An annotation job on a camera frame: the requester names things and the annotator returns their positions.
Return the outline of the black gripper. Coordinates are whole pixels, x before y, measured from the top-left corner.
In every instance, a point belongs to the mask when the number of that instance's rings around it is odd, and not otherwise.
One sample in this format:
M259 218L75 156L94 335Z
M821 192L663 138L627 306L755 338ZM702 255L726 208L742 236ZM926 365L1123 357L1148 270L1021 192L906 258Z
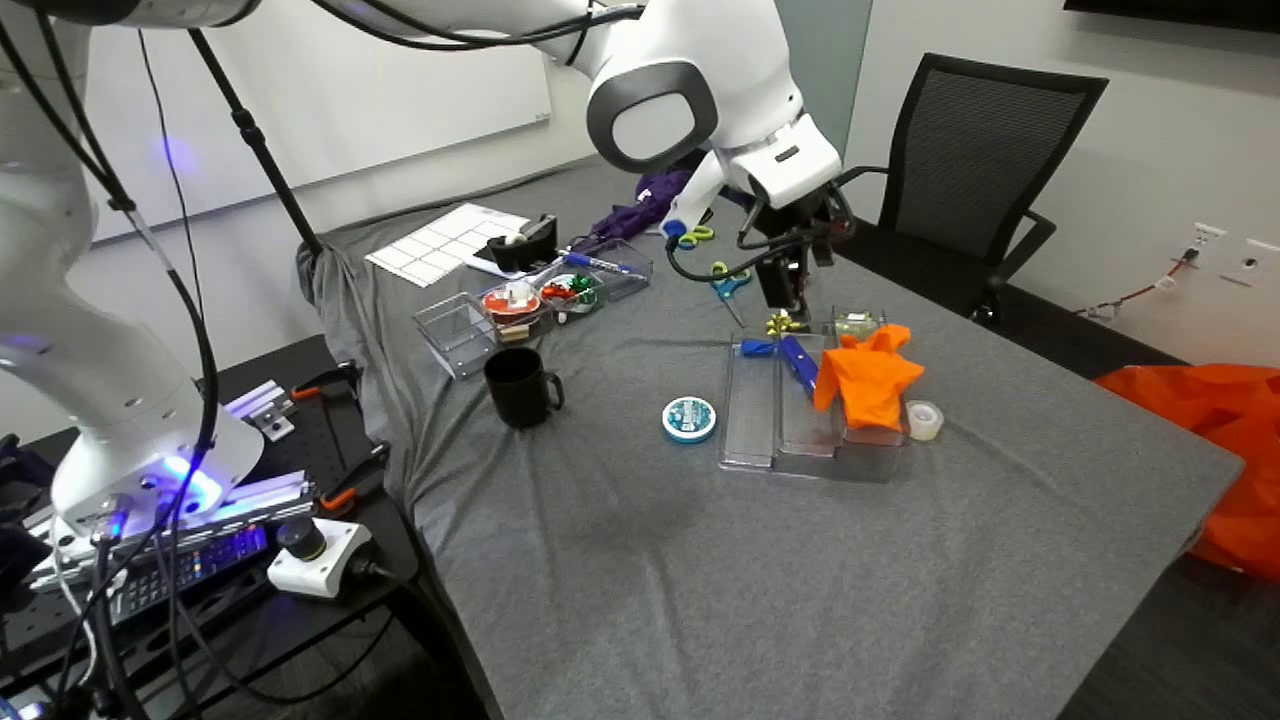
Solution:
M826 267L856 236L856 215L836 189L808 192L789 208L755 204L746 227L758 233L755 279L772 312L803 316L808 264Z

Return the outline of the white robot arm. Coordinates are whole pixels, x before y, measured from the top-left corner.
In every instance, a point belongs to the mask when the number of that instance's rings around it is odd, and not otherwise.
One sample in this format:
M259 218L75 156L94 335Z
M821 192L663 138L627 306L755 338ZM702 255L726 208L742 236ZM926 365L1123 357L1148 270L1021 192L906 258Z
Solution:
M265 0L3 0L0 312L16 327L84 312L67 267L88 248L81 110L94 28L231 28ZM826 183L839 153L792 74L774 0L315 0L382 43L536 48L587 74L590 147L627 170L696 161L663 227L692 227L719 189L772 208Z

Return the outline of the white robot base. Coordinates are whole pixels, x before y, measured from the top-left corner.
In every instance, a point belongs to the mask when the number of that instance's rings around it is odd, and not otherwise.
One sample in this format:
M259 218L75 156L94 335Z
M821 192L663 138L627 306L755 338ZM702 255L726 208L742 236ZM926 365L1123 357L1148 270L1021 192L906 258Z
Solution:
M0 3L0 365L75 427L52 471L52 512L75 535L148 535L207 515L265 456L265 436L216 401L207 325L175 267L166 279L204 381L155 333L67 283L94 233L88 180L148 236L84 110L93 28L212 28L249 13L251 0Z

